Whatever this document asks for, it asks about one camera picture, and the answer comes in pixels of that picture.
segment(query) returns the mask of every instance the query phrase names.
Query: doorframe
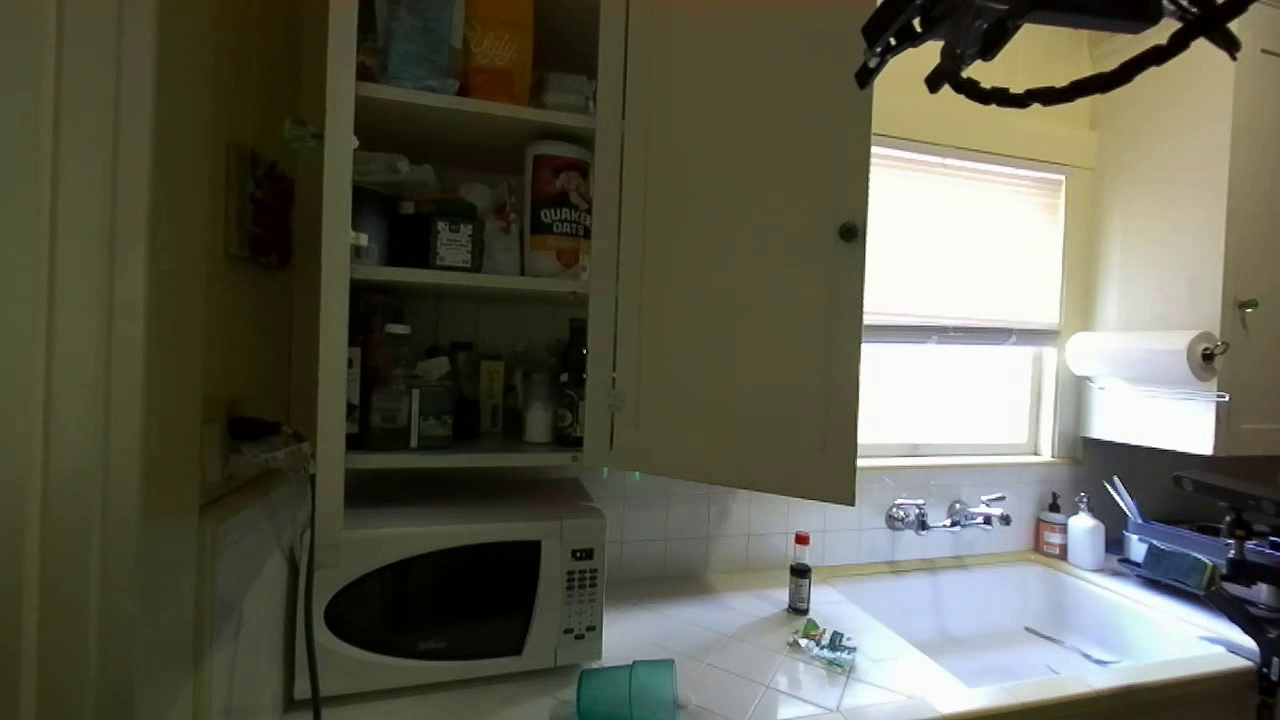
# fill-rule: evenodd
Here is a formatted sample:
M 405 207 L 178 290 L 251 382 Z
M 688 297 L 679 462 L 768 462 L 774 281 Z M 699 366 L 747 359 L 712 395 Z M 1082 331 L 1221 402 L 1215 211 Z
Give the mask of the doorframe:
M 0 718 L 137 718 L 158 0 L 0 15 Z

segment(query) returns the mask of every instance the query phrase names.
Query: cabinet shelf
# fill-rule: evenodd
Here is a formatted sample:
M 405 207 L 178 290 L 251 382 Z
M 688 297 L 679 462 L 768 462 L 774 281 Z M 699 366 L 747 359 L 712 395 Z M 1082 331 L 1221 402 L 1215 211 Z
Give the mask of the cabinet shelf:
M 513 172 L 531 142 L 592 142 L 592 133 L 597 121 L 576 111 L 358 85 L 360 143 L 418 160 Z
M 453 297 L 549 297 L 585 301 L 585 281 L 559 275 L 486 275 L 486 272 L 432 272 L 432 267 L 353 267 L 358 284 L 409 290 L 409 293 L 453 293 Z
M 349 471 L 424 471 L 424 470 L 576 470 L 582 451 L 542 446 L 461 446 L 424 451 L 349 451 Z

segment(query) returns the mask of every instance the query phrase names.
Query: cabinet knob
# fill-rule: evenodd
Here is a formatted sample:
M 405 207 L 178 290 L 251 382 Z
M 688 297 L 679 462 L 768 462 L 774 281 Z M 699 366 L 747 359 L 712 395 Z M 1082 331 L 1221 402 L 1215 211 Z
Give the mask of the cabinet knob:
M 861 242 L 865 242 L 865 226 L 843 219 L 843 226 L 835 227 L 835 235 L 840 235 L 840 244 L 861 244 Z
M 1242 311 L 1242 327 L 1248 327 L 1248 319 L 1261 311 L 1266 306 L 1256 297 L 1237 301 Z

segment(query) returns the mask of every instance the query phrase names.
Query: microwave control panel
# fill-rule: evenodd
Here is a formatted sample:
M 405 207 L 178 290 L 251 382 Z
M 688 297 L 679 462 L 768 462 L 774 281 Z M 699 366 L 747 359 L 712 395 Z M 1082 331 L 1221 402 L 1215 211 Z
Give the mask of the microwave control panel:
M 606 550 L 587 536 L 565 536 L 565 629 L 559 660 L 597 660 L 606 625 Z

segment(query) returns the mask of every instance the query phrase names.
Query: window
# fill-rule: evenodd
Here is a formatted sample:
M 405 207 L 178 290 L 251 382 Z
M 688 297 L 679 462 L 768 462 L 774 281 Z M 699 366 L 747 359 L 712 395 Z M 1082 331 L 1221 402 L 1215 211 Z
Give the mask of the window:
M 1047 455 L 1060 272 L 1060 172 L 871 147 L 861 455 Z

